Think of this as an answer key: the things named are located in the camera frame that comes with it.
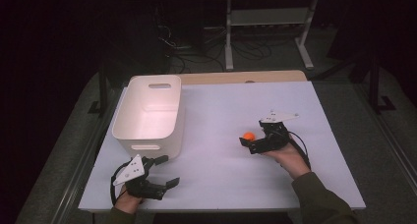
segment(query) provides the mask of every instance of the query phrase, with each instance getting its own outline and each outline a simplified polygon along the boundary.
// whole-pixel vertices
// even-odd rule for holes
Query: black cable
[[[123,163],[120,167],[118,167],[117,169],[116,169],[116,171],[114,172],[114,174],[113,174],[113,176],[111,177],[111,179],[110,179],[110,196],[111,196],[111,202],[113,203],[113,205],[116,203],[116,201],[117,201],[117,198],[116,198],[116,194],[115,194],[115,189],[114,189],[114,186],[113,186],[113,183],[114,183],[114,181],[116,181],[116,177],[117,177],[117,174],[119,173],[119,171],[122,169],[122,168],[124,168],[124,167],[126,167],[127,165],[129,165],[129,163],[131,162],[132,160],[130,160],[129,162],[125,162],[125,163]]]
[[[306,156],[309,156],[309,152],[307,151],[307,146],[306,146],[306,144],[303,142],[303,140],[301,140],[301,138],[298,136],[298,135],[296,135],[295,133],[293,133],[293,132],[288,132],[289,134],[291,134],[291,135],[294,135],[295,137],[297,137],[298,138],[298,140],[300,140],[300,142],[302,142],[303,143],[303,146],[304,146],[304,149],[305,149],[305,152],[306,152]]]

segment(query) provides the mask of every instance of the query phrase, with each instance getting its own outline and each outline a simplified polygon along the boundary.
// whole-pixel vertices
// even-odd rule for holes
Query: sleeve
[[[115,207],[112,207],[110,214],[107,216],[105,224],[134,224],[135,214],[126,213]]]
[[[315,173],[297,178],[292,187],[300,201],[304,224],[359,223],[349,205],[327,190]]]

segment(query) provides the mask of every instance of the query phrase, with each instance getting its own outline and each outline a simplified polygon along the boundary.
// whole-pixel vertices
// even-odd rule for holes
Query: metal frame
[[[311,22],[314,17],[316,6],[319,0],[312,0],[310,7],[308,9],[303,8],[292,8],[292,9],[268,9],[268,10],[240,10],[232,11],[231,0],[227,0],[227,12],[226,12],[226,44],[225,44],[225,62],[226,62],[226,71],[233,70],[233,55],[231,48],[231,27],[232,26],[243,26],[243,25],[283,25],[283,24],[303,24],[304,29],[301,32],[299,37],[295,38],[295,43],[297,45],[298,51],[300,52],[301,58],[303,59],[304,66],[307,70],[314,69],[310,55],[305,47],[305,42],[307,35],[310,30]],[[270,15],[265,16],[265,19],[260,19],[259,16],[256,16],[256,12],[268,12]],[[294,16],[297,14],[306,13],[305,17],[302,20],[294,19]]]

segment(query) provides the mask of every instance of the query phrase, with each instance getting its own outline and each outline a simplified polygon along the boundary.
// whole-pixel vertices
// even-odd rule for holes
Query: bin handle slot
[[[160,150],[160,146],[156,144],[148,144],[148,145],[131,145],[131,148],[134,150]]]
[[[149,88],[155,88],[155,89],[172,88],[172,86],[171,84],[149,84]]]

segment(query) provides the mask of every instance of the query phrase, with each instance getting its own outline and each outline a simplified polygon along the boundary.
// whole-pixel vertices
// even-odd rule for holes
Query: gray carpet
[[[290,33],[274,36],[274,42],[269,41],[268,48],[263,45],[258,50],[251,49],[254,55],[245,55],[245,52],[235,49],[235,71],[294,69],[303,70],[308,77],[315,76],[338,63],[326,58],[334,34],[334,29],[313,29],[310,32],[306,45],[316,66],[313,71],[304,69],[294,42],[288,41]],[[260,43],[264,44],[258,41],[250,44],[254,46]],[[248,47],[237,41],[236,46]],[[216,58],[218,62],[211,61],[208,57],[196,56],[192,50],[188,51],[187,56],[183,56],[187,59],[186,68],[183,68],[180,59],[173,58],[171,73],[178,73],[182,69],[184,73],[221,72],[224,63],[222,46],[216,45],[210,49],[208,56]],[[386,133],[381,129],[381,121],[384,121],[410,161],[417,161],[417,148],[414,144],[417,135],[417,110],[402,94],[395,79],[382,71],[381,94],[387,95],[397,110],[376,115],[367,103],[367,83],[351,84],[347,80],[349,72],[350,68],[346,68],[325,81],[314,82],[314,87],[367,204],[366,209],[358,210],[357,213],[363,223],[417,223],[417,196],[392,153]],[[54,223],[92,223],[92,215],[78,210],[77,206],[93,162],[91,156],[84,157],[88,161],[80,159],[92,135],[96,136],[97,132],[94,131],[97,128],[103,130],[102,124],[106,121],[87,113],[90,104],[97,99],[98,83],[95,76],[80,96],[79,103],[39,176],[18,223],[51,223],[53,220]],[[79,183],[76,183],[79,185],[69,188],[68,183],[72,181],[80,163],[85,164],[85,167]],[[60,205],[63,197],[67,198],[64,200],[69,204],[65,210],[59,208],[63,207]],[[298,212],[291,213],[291,216],[295,223],[299,223]],[[105,214],[96,214],[94,219],[95,223],[102,223]],[[151,223],[152,214],[140,213],[137,220],[137,223]]]

